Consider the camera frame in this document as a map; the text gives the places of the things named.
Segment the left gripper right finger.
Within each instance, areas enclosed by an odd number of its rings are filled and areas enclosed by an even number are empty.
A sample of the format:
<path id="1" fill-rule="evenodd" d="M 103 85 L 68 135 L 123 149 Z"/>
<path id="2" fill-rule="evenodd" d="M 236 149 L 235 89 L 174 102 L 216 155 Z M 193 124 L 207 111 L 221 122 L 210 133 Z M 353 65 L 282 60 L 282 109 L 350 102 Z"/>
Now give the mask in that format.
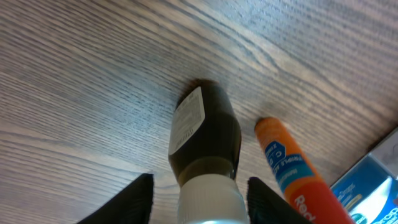
<path id="1" fill-rule="evenodd" d="M 257 177 L 248 180 L 247 201 L 251 224 L 312 224 Z"/>

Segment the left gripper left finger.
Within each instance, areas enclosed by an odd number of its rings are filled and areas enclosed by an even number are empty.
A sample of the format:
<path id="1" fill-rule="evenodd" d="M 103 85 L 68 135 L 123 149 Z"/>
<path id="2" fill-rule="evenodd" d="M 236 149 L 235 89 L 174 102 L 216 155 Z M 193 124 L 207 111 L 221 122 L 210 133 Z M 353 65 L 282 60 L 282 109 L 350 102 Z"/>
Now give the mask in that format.
<path id="1" fill-rule="evenodd" d="M 141 174 L 78 224 L 148 224 L 153 196 L 154 176 Z"/>

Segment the orange tablet tube white cap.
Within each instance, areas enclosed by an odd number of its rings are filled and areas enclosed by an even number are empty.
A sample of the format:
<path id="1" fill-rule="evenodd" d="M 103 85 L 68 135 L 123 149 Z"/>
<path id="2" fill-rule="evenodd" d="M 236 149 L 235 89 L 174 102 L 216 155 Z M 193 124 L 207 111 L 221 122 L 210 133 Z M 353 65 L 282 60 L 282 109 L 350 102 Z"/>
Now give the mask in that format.
<path id="1" fill-rule="evenodd" d="M 353 223 L 279 119 L 261 118 L 254 132 L 285 200 L 296 212 L 316 224 Z"/>

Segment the dark syrup bottle white cap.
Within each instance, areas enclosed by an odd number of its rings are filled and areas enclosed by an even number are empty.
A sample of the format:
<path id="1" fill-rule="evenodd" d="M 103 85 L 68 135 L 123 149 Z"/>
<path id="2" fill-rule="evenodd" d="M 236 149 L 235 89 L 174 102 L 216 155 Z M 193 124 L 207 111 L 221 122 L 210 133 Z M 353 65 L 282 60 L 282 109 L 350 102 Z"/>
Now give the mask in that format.
<path id="1" fill-rule="evenodd" d="M 227 93 L 195 80 L 174 111 L 168 158 L 180 187 L 178 223 L 249 223 L 236 183 L 241 127 Z"/>

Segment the blue yellow lozenge box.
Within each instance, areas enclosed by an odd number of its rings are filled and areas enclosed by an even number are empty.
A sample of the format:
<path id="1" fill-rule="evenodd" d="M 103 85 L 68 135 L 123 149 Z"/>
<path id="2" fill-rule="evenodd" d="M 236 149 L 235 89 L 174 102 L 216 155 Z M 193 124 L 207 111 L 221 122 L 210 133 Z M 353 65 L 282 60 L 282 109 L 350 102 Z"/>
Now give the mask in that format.
<path id="1" fill-rule="evenodd" d="M 397 179 L 366 156 L 331 191 L 355 224 L 397 224 Z"/>

